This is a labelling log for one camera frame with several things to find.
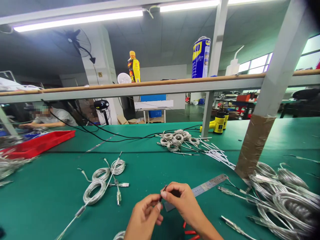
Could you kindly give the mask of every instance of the brown tape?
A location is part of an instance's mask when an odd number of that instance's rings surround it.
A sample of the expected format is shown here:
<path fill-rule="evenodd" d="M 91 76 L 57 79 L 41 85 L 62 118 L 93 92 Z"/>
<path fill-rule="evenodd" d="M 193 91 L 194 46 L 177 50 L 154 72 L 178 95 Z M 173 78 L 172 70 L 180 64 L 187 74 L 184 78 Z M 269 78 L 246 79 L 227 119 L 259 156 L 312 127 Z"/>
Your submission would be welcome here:
<path fill-rule="evenodd" d="M 275 119 L 251 116 L 235 169 L 241 178 L 248 178 L 248 175 L 253 174 Z"/>

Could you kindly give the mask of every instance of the worker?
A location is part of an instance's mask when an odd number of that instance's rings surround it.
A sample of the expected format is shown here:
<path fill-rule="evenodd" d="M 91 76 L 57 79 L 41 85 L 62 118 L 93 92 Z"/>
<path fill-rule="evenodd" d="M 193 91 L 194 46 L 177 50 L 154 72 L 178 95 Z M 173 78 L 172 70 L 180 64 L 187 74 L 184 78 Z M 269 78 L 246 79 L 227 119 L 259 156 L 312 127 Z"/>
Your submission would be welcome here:
<path fill-rule="evenodd" d="M 51 106 L 43 105 L 42 102 L 35 102 L 32 105 L 27 105 L 25 108 L 29 110 L 35 117 L 32 123 L 28 124 L 20 124 L 19 127 L 64 127 L 67 123 L 71 126 L 77 126 L 78 124 L 74 120 L 74 118 L 68 113 L 66 110 L 54 108 Z"/>
<path fill-rule="evenodd" d="M 170 192 L 176 190 L 181 194 L 176 197 Z M 223 240 L 217 230 L 202 212 L 188 184 L 172 182 L 161 194 L 151 194 L 138 202 L 133 208 L 124 240 L 150 240 L 154 225 L 161 225 L 163 208 L 159 200 L 165 199 L 174 205 L 182 218 L 203 240 Z"/>

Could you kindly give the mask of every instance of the ceiling light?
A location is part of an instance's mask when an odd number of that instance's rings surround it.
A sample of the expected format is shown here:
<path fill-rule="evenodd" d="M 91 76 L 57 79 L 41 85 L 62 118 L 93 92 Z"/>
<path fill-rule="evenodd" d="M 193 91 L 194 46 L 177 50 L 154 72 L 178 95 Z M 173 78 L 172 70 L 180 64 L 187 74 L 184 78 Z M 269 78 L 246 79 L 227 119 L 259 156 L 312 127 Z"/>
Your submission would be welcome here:
<path fill-rule="evenodd" d="M 204 7 L 214 7 L 214 6 L 217 6 L 218 4 L 219 4 L 219 0 L 181 3 L 181 4 L 175 4 L 175 5 L 160 6 L 160 12 L 170 12 L 170 11 L 204 8 Z"/>
<path fill-rule="evenodd" d="M 30 24 L 25 26 L 17 26 L 17 27 L 13 27 L 13 29 L 17 32 L 26 32 L 26 31 L 68 26 L 68 25 L 74 25 L 74 24 L 80 24 L 80 23 L 90 23 L 90 22 L 100 22 L 100 21 L 112 20 L 112 19 L 120 19 L 120 18 L 140 17 L 142 15 L 143 15 L 142 10 L 109 13 L 109 14 L 95 15 L 95 16 L 89 16 L 89 17 L 79 17 L 79 18 L 71 18 L 71 19 L 58 20 L 58 21 L 52 21 L 52 22 Z"/>
<path fill-rule="evenodd" d="M 236 5 L 243 3 L 270 2 L 274 0 L 229 0 L 228 5 Z"/>

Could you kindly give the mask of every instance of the blue container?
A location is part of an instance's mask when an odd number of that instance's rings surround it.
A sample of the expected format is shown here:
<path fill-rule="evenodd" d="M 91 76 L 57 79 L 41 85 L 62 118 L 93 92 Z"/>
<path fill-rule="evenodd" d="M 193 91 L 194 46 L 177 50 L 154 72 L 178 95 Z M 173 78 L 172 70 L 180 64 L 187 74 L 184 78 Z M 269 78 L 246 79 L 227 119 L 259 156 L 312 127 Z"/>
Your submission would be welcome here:
<path fill-rule="evenodd" d="M 166 94 L 160 95 L 145 95 L 141 96 L 141 102 L 151 102 L 151 101 L 164 101 L 166 100 Z"/>
<path fill-rule="evenodd" d="M 193 45 L 191 78 L 207 77 L 210 52 L 210 38 L 201 37 Z"/>
<path fill-rule="evenodd" d="M 161 116 L 162 116 L 162 111 L 161 110 L 149 111 L 149 117 L 150 118 L 161 117 Z"/>

